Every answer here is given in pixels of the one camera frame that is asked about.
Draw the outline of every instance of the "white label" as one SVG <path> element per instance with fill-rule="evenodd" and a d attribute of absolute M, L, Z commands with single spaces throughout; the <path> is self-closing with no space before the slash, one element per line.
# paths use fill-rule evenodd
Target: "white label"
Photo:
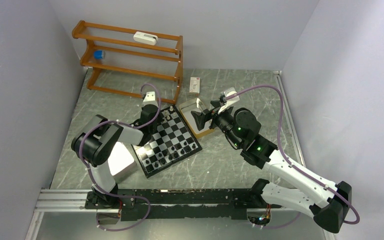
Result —
<path fill-rule="evenodd" d="M 199 77 L 190 78 L 189 93 L 200 93 L 200 81 Z"/>

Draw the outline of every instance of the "small box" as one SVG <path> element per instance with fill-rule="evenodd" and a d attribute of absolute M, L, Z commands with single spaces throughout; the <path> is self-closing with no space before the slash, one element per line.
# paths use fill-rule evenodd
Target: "small box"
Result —
<path fill-rule="evenodd" d="M 201 79 L 199 77 L 190 78 L 189 95 L 198 97 L 200 94 L 200 82 Z"/>
<path fill-rule="evenodd" d="M 205 123 L 205 127 L 202 130 L 198 130 L 197 124 L 195 123 L 194 117 L 191 112 L 203 112 L 208 110 L 207 106 L 199 99 L 194 98 L 189 101 L 186 101 L 179 105 L 180 114 L 183 116 L 183 119 L 186 121 L 187 126 L 192 131 L 195 138 L 199 139 L 204 137 L 207 134 L 214 132 L 215 129 L 210 129 L 211 121 Z"/>

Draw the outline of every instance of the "blue object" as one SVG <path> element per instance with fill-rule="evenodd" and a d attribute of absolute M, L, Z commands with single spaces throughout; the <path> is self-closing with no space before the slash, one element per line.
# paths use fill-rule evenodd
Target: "blue object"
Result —
<path fill-rule="evenodd" d="M 93 57 L 95 59 L 104 59 L 105 58 L 105 51 L 103 51 L 103 50 L 96 50 L 93 53 Z"/>

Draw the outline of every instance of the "marble floor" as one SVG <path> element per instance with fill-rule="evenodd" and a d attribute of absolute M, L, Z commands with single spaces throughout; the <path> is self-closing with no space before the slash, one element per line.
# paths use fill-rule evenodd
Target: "marble floor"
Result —
<path fill-rule="evenodd" d="M 70 145 L 74 136 L 89 122 L 92 116 L 100 114 L 111 120 L 119 119 L 125 123 L 131 123 L 139 117 L 141 112 L 142 100 L 140 98 L 87 89 L 86 83 L 91 73 L 92 70 L 89 69 L 85 76 L 51 189 L 89 189 L 91 187 L 91 180 L 85 171 L 85 166 L 71 150 Z M 199 98 L 207 106 L 210 105 L 210 100 L 217 99 L 222 91 L 230 87 L 235 87 L 236 91 L 240 91 L 257 84 L 278 86 L 272 71 L 184 69 L 183 85 L 177 105 L 193 98 L 187 94 L 190 77 L 201 78 Z M 163 98 L 172 99 L 174 96 L 176 89 L 174 82 L 114 71 L 101 73 L 95 84 L 138 93 L 143 83 L 154 84 Z M 267 88 L 255 89 L 241 95 L 240 102 L 236 105 L 236 109 L 245 107 L 251 110 L 261 123 L 260 134 L 276 143 L 280 100 L 275 91 Z M 285 152 L 300 162 L 293 144 L 292 131 L 289 129 L 285 117 L 281 138 Z M 145 177 L 138 163 L 134 172 L 118 183 L 119 188 L 250 188 L 258 178 L 268 179 L 282 187 L 292 188 L 292 185 L 279 177 L 246 163 L 240 156 L 240 152 L 232 149 L 219 130 L 199 138 L 198 141 L 202 146 L 202 151 L 150 178 Z"/>

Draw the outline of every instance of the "gray floor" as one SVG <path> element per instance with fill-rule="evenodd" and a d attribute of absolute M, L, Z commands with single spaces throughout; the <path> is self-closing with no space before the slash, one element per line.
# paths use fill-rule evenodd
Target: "gray floor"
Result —
<path fill-rule="evenodd" d="M 270 225 L 289 222 L 295 211 L 273 211 Z M 106 226 L 125 228 L 132 222 Z M 301 214 L 293 224 L 281 229 L 252 227 L 247 220 L 229 218 L 148 219 L 140 225 L 121 232 L 103 231 L 95 227 L 94 213 L 46 212 L 37 240 L 324 240 L 323 230 Z"/>
<path fill-rule="evenodd" d="M 141 99 L 89 90 L 86 88 L 86 83 L 90 75 L 91 70 L 86 74 L 72 116 L 51 185 L 52 189 L 89 189 L 91 187 L 85 166 L 70 149 L 70 144 L 73 137 L 92 116 L 100 114 L 108 119 L 119 119 L 126 123 L 131 123 L 139 117 Z M 257 84 L 277 86 L 271 71 L 185 69 L 183 86 L 177 105 L 192 98 L 186 94 L 189 91 L 190 77 L 201 78 L 199 98 L 207 106 L 210 105 L 210 100 L 217 99 L 220 92 L 230 87 L 235 87 L 237 91 L 240 91 Z M 141 85 L 147 82 L 156 85 L 162 97 L 173 98 L 176 89 L 174 82 L 145 76 L 104 71 L 96 85 L 138 93 Z M 262 125 L 260 134 L 276 143 L 280 100 L 275 91 L 265 88 L 250 91 L 241 95 L 240 102 L 236 105 L 250 109 Z M 292 144 L 291 130 L 288 128 L 285 117 L 283 120 L 281 137 L 285 152 L 300 162 L 301 160 L 296 156 Z M 135 172 L 120 182 L 118 186 L 130 189 L 250 188 L 258 178 L 263 178 L 283 187 L 292 187 L 277 176 L 246 163 L 240 156 L 240 152 L 231 148 L 219 130 L 198 139 L 198 141 L 203 150 L 189 159 L 179 162 L 148 179 L 138 166 Z"/>

